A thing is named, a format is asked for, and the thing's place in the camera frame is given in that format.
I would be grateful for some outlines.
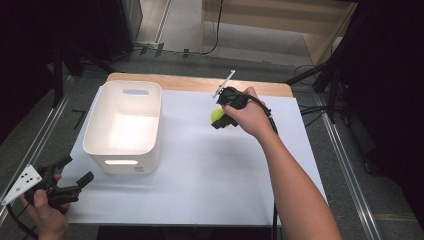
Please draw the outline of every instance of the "wire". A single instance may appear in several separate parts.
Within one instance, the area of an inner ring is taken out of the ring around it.
[[[18,227],[20,229],[22,229],[22,231],[24,231],[26,234],[28,234],[32,238],[38,239],[38,234],[36,234],[33,230],[31,230],[29,227],[27,227],[23,222],[21,222],[18,219],[18,217],[13,212],[13,208],[12,208],[12,205],[10,205],[10,203],[6,205],[6,208],[7,208],[7,212],[9,213],[10,217],[12,218],[12,220],[15,221],[18,224]]]
[[[243,96],[257,103],[264,110],[265,115],[268,117],[268,120],[271,123],[272,129],[274,130],[274,132],[278,134],[277,126],[275,125],[274,119],[272,118],[271,109],[267,108],[259,99],[247,93],[232,93],[232,94],[228,94],[228,96]],[[273,217],[272,217],[272,234],[271,234],[271,239],[274,239],[274,240],[277,240],[277,235],[278,235],[277,218],[278,218],[278,210],[274,201],[274,210],[273,210]]]
[[[27,203],[27,205],[24,207],[24,209],[22,209],[22,211],[20,213],[18,213],[18,215],[16,215],[16,217],[20,217],[22,215],[22,213],[25,212],[25,210],[28,208],[29,203]]]
[[[316,120],[318,120],[318,118],[320,118],[325,112],[320,113],[316,118],[314,118],[312,121],[310,121],[309,123],[305,124],[305,128],[307,128],[309,125],[311,125],[312,123],[314,123]]]
[[[145,47],[145,48],[147,48],[147,50],[153,50],[153,51],[157,51],[157,52],[175,53],[175,54],[184,54],[184,55],[200,55],[200,56],[205,56],[205,55],[208,55],[208,54],[212,53],[217,48],[218,42],[219,42],[219,25],[221,23],[221,15],[222,15],[222,5],[223,5],[223,2],[224,2],[224,0],[221,0],[221,4],[219,5],[218,22],[217,22],[216,34],[215,34],[215,36],[216,36],[215,45],[213,46],[213,48],[210,51],[205,52],[205,53],[201,53],[201,52],[181,52],[181,51],[172,51],[172,50],[163,50],[163,49],[162,50],[158,50],[158,49],[150,48],[150,47]],[[127,54],[122,55],[121,57],[126,56],[126,55],[130,55],[130,54],[133,54],[134,52],[141,51],[142,49],[134,50],[133,52],[130,52],[130,53],[127,53]]]

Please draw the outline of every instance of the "white table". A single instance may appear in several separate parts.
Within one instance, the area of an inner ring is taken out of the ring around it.
[[[68,212],[70,223],[114,225],[271,226],[273,194],[265,156],[240,127],[214,129],[209,92],[164,90],[161,159],[147,175],[103,172],[83,151],[88,114],[60,185],[87,171],[94,180]],[[260,96],[280,137],[325,198],[295,98]]]

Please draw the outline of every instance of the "gray floor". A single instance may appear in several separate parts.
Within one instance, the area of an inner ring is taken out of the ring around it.
[[[196,44],[198,44],[195,43],[196,41],[193,41],[192,45],[178,44],[178,42],[187,43],[187,41],[183,40],[182,37],[179,38],[177,34],[177,32],[181,33],[184,31],[170,24],[177,22],[181,26],[181,21],[172,20],[173,17],[181,16],[181,13],[177,14],[177,10],[182,7],[175,4],[176,2],[180,1],[173,1],[171,5],[161,40],[165,42],[168,50],[178,51],[178,48],[181,48],[180,50],[183,48],[195,49]],[[189,0],[181,0],[182,2],[190,3]],[[157,73],[214,78],[225,78],[230,69],[236,69],[237,75],[234,76],[236,79],[283,82],[293,76],[297,66],[310,64],[304,43],[299,41],[299,34],[297,33],[271,33],[269,30],[262,30],[260,39],[243,37],[242,41],[237,36],[254,35],[257,31],[252,32],[252,28],[243,27],[238,30],[238,34],[230,35],[234,32],[231,29],[237,27],[227,27],[223,27],[220,33],[220,36],[224,39],[222,42],[220,41],[220,55],[190,56],[187,59],[183,59],[180,54],[171,53],[163,53],[160,57],[154,57],[154,52],[149,51],[145,55],[133,54],[127,56],[121,61],[112,64],[112,66],[118,71],[129,73]],[[213,33],[209,32],[208,34],[212,38],[206,40],[206,42],[209,41],[210,43],[205,45],[205,48],[213,43],[211,40],[213,39]],[[291,45],[282,46],[279,44],[282,41],[281,38],[284,39],[285,43],[291,43]],[[257,43],[261,41],[269,44],[260,46]],[[271,49],[274,47],[281,49],[281,51],[272,52],[266,50],[268,46]],[[299,68],[296,70],[296,74],[306,69],[307,67]],[[50,136],[40,146],[39,154],[35,154],[33,159],[36,161],[36,165],[50,163],[64,154],[69,154],[80,128],[80,126],[77,126],[75,129],[80,114],[72,110],[88,110],[98,86],[102,85],[106,78],[107,74],[98,67],[86,65],[83,77],[73,77],[69,81],[73,83],[70,87],[69,99]],[[310,86],[313,81],[314,78],[311,77],[303,81],[303,83],[298,83],[292,87],[294,96],[299,104],[317,105],[316,93],[312,91]],[[2,166],[0,174],[3,176],[0,179],[1,189],[7,187],[21,161],[28,159],[28,156],[31,155],[27,154],[28,149],[34,139],[36,139],[39,129],[51,111],[52,99],[53,94],[50,92],[0,146],[0,162]],[[304,122],[310,122],[315,116],[316,114],[305,116]],[[363,157],[358,150],[355,139],[349,129],[344,126],[339,116],[336,116],[336,128],[349,156],[356,178],[376,220],[381,238],[424,239],[423,231],[403,198],[399,186],[388,178],[374,177],[366,173],[363,167]],[[319,118],[307,127],[307,133],[330,207],[344,239],[367,239],[323,118]],[[71,225],[68,239],[96,239],[96,234],[97,226]],[[22,239],[24,237],[9,218],[6,218],[1,226],[0,235],[2,239]]]

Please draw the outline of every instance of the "tennis ball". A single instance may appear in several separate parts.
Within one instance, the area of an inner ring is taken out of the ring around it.
[[[221,106],[216,107],[211,113],[211,121],[215,122],[216,120],[224,116],[224,114],[224,109],[222,109]]]

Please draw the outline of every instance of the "fingers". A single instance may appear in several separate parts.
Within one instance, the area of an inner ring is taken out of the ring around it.
[[[52,210],[49,206],[47,193],[44,190],[37,190],[34,194],[34,207],[41,219],[47,219]]]
[[[246,88],[246,90],[244,90],[244,92],[255,97],[255,98],[258,98],[258,95],[256,94],[256,91],[253,87]]]
[[[54,178],[54,180],[55,180],[56,182],[58,182],[60,179],[62,179],[62,174],[60,174],[60,173],[56,173],[56,174],[53,176],[53,178]]]

